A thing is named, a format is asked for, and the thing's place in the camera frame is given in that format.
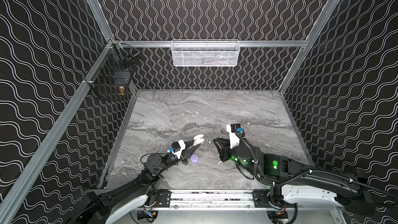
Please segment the beige earbud charging case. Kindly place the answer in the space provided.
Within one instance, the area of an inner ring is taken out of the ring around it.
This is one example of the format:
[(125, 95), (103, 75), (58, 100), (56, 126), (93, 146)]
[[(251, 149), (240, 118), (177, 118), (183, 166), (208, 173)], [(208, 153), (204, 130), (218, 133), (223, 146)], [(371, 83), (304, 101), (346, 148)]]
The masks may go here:
[(197, 145), (202, 144), (203, 142), (205, 142), (204, 135), (203, 134), (199, 134), (199, 135), (194, 137), (193, 145), (197, 146)]

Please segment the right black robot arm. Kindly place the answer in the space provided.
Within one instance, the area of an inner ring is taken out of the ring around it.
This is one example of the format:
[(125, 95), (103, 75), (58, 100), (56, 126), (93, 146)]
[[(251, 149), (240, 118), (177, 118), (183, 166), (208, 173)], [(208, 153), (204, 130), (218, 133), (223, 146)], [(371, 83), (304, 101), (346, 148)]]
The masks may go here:
[(294, 197), (283, 192), (288, 185), (310, 186), (324, 193), (332, 193), (333, 204), (364, 216), (373, 215), (378, 207), (398, 206), (397, 203), (376, 202), (374, 192), (394, 199), (398, 196), (368, 184), (368, 178), (361, 169), (344, 173), (308, 166), (284, 156), (264, 153), (247, 140), (242, 140), (234, 148), (231, 148), (228, 139), (214, 139), (213, 143), (221, 162), (233, 161), (245, 178), (270, 187), (266, 198), (277, 209), (285, 204), (297, 203)]

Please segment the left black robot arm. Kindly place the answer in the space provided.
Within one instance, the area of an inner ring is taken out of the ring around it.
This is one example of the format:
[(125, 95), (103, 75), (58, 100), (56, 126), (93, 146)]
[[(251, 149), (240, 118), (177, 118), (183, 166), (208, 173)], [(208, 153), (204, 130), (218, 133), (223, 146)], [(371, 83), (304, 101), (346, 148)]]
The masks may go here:
[(144, 169), (131, 182), (97, 195), (89, 193), (89, 204), (80, 213), (67, 220), (68, 224), (113, 224), (128, 212), (144, 206), (163, 180), (162, 172), (178, 164), (188, 164), (195, 151), (205, 142), (202, 134), (193, 140), (172, 143), (165, 153), (150, 153)]

